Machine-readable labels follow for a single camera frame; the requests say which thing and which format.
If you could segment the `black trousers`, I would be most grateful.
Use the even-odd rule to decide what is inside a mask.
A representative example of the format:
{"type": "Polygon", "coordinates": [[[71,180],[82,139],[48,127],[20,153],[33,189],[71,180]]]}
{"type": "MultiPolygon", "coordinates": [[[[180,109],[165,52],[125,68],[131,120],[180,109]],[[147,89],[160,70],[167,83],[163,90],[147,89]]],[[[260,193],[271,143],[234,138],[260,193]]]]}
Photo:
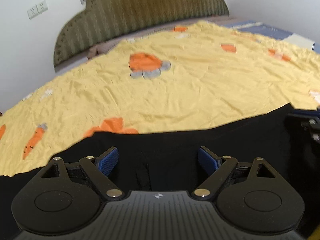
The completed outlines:
{"type": "Polygon", "coordinates": [[[207,178],[197,157],[202,146],[243,162],[262,157],[303,198],[305,212],[298,232],[309,237],[319,226],[319,143],[299,121],[289,118],[292,109],[286,104],[267,114],[199,131],[97,132],[57,156],[75,163],[116,147],[119,161],[110,179],[123,191],[193,191],[207,178]]]}

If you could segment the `yellow carrot print quilt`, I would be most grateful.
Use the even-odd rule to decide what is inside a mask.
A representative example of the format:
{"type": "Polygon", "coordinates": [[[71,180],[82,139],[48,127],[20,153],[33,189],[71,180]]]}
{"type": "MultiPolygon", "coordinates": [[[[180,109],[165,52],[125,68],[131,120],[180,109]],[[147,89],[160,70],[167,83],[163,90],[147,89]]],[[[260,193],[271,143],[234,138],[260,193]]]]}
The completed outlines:
{"type": "Polygon", "coordinates": [[[122,40],[1,117],[1,174],[43,166],[95,131],[207,129],[319,104],[319,54],[200,21],[122,40]]]}

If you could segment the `grey brown bed sheet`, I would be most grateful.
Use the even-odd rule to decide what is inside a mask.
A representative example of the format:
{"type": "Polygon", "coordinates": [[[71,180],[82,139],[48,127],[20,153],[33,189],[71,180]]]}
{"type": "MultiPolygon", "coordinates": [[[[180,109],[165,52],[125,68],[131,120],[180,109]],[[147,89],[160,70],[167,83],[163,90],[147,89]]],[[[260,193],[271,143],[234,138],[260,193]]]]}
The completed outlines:
{"type": "Polygon", "coordinates": [[[170,22],[166,24],[157,25],[154,27],[146,28],[143,30],[135,31],[126,35],[122,35],[120,37],[116,37],[110,39],[105,42],[100,42],[91,46],[89,49],[71,57],[70,59],[58,64],[54,70],[56,75],[61,75],[80,64],[103,54],[107,54],[111,51],[114,47],[117,46],[119,42],[122,40],[129,41],[130,43],[135,42],[135,40],[146,38],[151,34],[159,33],[161,31],[172,31],[178,25],[191,25],[197,23],[199,21],[208,21],[209,23],[215,23],[217,25],[225,25],[236,23],[240,21],[241,18],[237,18],[234,16],[210,16],[210,17],[202,17],[202,18],[189,18],[186,20],[170,22]]]}

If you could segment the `olive padded headboard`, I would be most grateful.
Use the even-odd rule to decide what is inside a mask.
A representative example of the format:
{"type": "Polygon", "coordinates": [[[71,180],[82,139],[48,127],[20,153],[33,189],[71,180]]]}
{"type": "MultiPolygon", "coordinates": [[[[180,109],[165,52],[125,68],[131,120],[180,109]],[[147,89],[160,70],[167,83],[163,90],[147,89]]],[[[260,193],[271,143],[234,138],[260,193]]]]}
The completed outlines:
{"type": "Polygon", "coordinates": [[[92,46],[161,24],[206,16],[227,16],[224,0],[86,0],[86,7],[60,31],[53,65],[92,46]]]}

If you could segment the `white wall socket pair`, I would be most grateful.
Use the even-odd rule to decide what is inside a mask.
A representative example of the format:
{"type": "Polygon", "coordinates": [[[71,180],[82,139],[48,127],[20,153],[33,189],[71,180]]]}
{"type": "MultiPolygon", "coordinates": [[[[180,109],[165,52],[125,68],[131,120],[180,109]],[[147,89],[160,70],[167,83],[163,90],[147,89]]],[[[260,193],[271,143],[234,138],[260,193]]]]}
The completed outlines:
{"type": "Polygon", "coordinates": [[[27,10],[28,18],[31,20],[46,10],[48,10],[47,2],[42,1],[27,10]]]}

